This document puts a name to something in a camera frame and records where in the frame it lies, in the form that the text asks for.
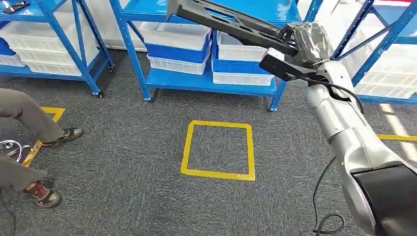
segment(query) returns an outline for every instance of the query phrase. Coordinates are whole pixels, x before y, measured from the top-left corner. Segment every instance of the gray pants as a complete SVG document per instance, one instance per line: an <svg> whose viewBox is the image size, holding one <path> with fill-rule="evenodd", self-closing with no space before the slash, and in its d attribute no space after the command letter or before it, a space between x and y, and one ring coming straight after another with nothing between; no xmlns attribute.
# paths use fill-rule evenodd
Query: gray pants
<svg viewBox="0 0 417 236"><path fill-rule="evenodd" d="M22 92L0 88L0 117L17 119L44 143L63 136L60 126L31 97ZM30 182L45 176L45 171L24 167L0 153L0 187L21 190Z"/></svg>

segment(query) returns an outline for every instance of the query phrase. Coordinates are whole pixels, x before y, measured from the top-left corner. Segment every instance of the black cable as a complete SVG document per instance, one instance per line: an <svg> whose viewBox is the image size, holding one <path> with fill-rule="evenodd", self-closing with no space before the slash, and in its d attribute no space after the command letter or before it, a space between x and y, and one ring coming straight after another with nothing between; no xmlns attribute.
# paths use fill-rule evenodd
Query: black cable
<svg viewBox="0 0 417 236"><path fill-rule="evenodd" d="M6 203L4 202L3 199L3 190L0 187L0 201L1 204L3 204L4 208L6 208L6 211L13 217L13 233L12 236L14 236L16 234L16 215L7 207Z"/></svg>
<svg viewBox="0 0 417 236"><path fill-rule="evenodd" d="M299 78L299 79L304 80L304 81L307 81L307 82L310 82L310 83L312 83L312 84L320 84L320 85L330 86L330 87L334 87L334 88L336 88L336 89L339 89L339 90L342 90L342 91L347 92L348 94L350 94L352 97L354 97L354 98L355 98L356 103L357 103L357 106L359 107L360 112L361 112L362 114L365 114L365 113L364 113L364 110L363 110L363 105L362 105L362 103L360 102L359 98L356 96L356 94L354 94L354 93L353 93L352 91L350 91L349 89L347 89L347 88L345 88L345 87L342 87L342 86L339 86L339 85L334 85L334 84L331 84L331 83L323 82L323 81L317 81L317 80L312 80L312 79L308 79L308 78Z"/></svg>
<svg viewBox="0 0 417 236"><path fill-rule="evenodd" d="M323 170L322 174L320 175L319 180L317 181L316 188L314 189L314 193L313 193L313 207L314 207L314 213L316 214L316 227L314 227L313 233L316 233L316 236L320 236L320 235L333 235L333 234L335 234L335 233L337 233L337 232L339 232L339 231L341 231L341 230L343 230L345 228L345 220L343 219L342 216L340 216L339 214L336 214L336 213L330 213L330 214L326 215L325 217L323 217L323 219L319 223L319 214L317 212L317 206L316 206L316 194L317 194L317 191L319 190L320 183L322 182L323 177L325 176L325 173L328 171L330 165L332 165L332 163L335 160L336 160L336 157L334 157L327 164L326 168ZM323 231L322 230L322 227L323 227L325 221L327 219L329 219L330 217L337 217L337 218L339 218L342 221L342 224L336 230Z"/></svg>

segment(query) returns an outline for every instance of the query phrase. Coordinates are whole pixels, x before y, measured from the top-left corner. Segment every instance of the blue plastic crate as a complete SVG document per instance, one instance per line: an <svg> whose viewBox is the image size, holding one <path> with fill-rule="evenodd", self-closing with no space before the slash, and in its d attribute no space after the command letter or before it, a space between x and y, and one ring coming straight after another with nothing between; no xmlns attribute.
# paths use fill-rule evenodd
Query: blue plastic crate
<svg viewBox="0 0 417 236"><path fill-rule="evenodd" d="M0 29L2 29L9 22L10 21L0 22ZM6 40L4 40L3 38L0 37L0 55L13 56L15 54L16 53L9 48L9 45L7 44Z"/></svg>
<svg viewBox="0 0 417 236"><path fill-rule="evenodd" d="M185 48L175 48L156 44L145 43L148 56L154 58L165 58L172 60L181 60L193 63L202 63L206 57L206 52L211 40L211 32L207 34L201 51L190 50Z"/></svg>
<svg viewBox="0 0 417 236"><path fill-rule="evenodd" d="M270 75L259 67L258 61L220 60L218 51L217 31L213 30L213 44L211 46L213 72Z"/></svg>

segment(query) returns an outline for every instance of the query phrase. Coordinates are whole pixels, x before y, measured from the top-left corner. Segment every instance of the person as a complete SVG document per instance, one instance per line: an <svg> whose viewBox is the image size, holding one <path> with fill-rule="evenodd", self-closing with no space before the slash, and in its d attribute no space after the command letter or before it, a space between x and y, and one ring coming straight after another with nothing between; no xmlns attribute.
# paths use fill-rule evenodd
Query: person
<svg viewBox="0 0 417 236"><path fill-rule="evenodd" d="M0 88L0 117L17 119L49 148L75 140L84 133L81 128L62 129L30 96L5 88ZM55 207L61 202L62 195L40 182L46 175L46 171L25 167L0 152L0 190L24 190L41 208Z"/></svg>

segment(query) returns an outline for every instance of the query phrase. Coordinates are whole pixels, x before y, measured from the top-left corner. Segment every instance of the shelf bottom tier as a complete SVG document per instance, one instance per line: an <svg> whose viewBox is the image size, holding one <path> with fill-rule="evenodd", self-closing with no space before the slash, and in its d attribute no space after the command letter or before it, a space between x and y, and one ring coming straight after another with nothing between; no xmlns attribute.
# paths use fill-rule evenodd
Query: shelf bottom tier
<svg viewBox="0 0 417 236"><path fill-rule="evenodd" d="M203 75L186 74L168 70L151 69L146 85L158 89L179 89L191 91L220 92L251 96L276 96L276 82L270 86L214 84L210 61Z"/></svg>
<svg viewBox="0 0 417 236"><path fill-rule="evenodd" d="M91 70L97 61L102 57L101 51L96 55L96 57L89 64L88 68ZM73 75L60 75L60 74L50 74L50 73L41 73L33 72L28 66L18 67L11 65L0 65L0 75L3 76L13 76L13 77L29 77L29 78L44 78L44 79L57 79L57 80L76 80L84 81L85 78L82 76L73 76Z"/></svg>
<svg viewBox="0 0 417 236"><path fill-rule="evenodd" d="M367 95L358 95L358 98L361 102L376 102L376 103L388 103L388 104L398 104L398 105L417 105L417 93L414 93L410 98L393 98L393 97L377 97L377 96L367 96Z"/></svg>

